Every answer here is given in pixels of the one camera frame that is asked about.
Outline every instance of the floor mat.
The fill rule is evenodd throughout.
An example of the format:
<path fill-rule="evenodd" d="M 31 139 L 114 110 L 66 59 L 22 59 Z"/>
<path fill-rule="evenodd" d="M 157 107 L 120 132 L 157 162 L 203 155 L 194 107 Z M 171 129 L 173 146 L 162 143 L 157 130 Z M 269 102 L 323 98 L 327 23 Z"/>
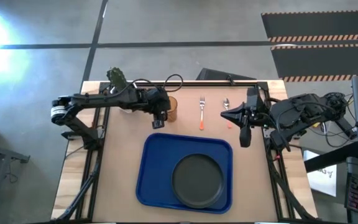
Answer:
<path fill-rule="evenodd" d="M 274 46 L 278 77 L 286 82 L 350 80 L 358 75 L 358 44 Z"/>
<path fill-rule="evenodd" d="M 271 42 L 358 40 L 358 11 L 262 13 Z"/>

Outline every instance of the cup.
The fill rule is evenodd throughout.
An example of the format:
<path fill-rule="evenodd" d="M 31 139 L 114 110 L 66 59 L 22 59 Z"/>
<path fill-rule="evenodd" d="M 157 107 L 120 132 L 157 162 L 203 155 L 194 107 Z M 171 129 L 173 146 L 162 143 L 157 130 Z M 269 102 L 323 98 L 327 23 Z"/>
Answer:
<path fill-rule="evenodd" d="M 168 122 L 174 122 L 177 120 L 177 109 L 178 109 L 178 102 L 172 96 L 169 96 L 169 102 L 171 103 L 171 109 L 167 111 L 168 114 Z"/>

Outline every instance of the spoon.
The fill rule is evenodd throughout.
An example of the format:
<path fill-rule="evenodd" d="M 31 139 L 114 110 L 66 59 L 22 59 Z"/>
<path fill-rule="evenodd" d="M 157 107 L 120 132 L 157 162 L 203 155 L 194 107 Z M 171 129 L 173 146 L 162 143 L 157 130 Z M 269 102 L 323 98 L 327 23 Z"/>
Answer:
<path fill-rule="evenodd" d="M 229 110 L 229 105 L 230 105 L 230 102 L 229 102 L 229 99 L 225 98 L 223 100 L 223 106 L 226 110 Z M 231 128 L 231 122 L 230 121 L 227 121 L 227 127 L 228 128 Z"/>

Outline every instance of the gray floor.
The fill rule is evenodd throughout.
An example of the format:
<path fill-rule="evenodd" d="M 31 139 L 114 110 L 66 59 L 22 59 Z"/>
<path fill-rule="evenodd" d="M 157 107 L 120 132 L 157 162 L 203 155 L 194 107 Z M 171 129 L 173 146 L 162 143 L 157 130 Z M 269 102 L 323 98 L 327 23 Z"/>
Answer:
<path fill-rule="evenodd" d="M 102 0 L 0 0 L 0 44 L 91 43 Z M 358 9 L 358 0 L 118 0 L 109 1 L 100 43 L 267 40 L 260 13 Z M 50 122 L 50 103 L 79 91 L 89 49 L 0 50 L 0 146 L 30 154 L 12 164 L 19 181 L 0 190 L 0 223 L 47 221 L 52 212 L 67 142 Z M 269 47 L 98 49 L 90 80 L 106 80 L 109 67 L 128 79 L 163 80 L 172 73 L 193 80 L 203 67 L 276 79 Z M 350 82 L 287 83 L 288 95 L 351 93 Z M 348 121 L 353 123 L 347 114 Z M 340 144 L 342 138 L 333 138 Z M 301 145 L 332 150 L 321 136 Z M 344 184 L 338 168 L 338 186 Z M 318 214 L 346 221 L 343 194 L 314 193 Z"/>

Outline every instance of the white paper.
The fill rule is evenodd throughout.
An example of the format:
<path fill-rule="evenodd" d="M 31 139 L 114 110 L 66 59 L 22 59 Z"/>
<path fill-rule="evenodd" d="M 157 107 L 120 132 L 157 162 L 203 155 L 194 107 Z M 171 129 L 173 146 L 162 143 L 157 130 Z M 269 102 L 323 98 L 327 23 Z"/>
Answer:
<path fill-rule="evenodd" d="M 303 160 L 307 161 L 316 156 L 318 154 L 306 150 L 303 153 Z M 336 165 L 310 172 L 308 179 L 313 190 L 336 197 Z"/>

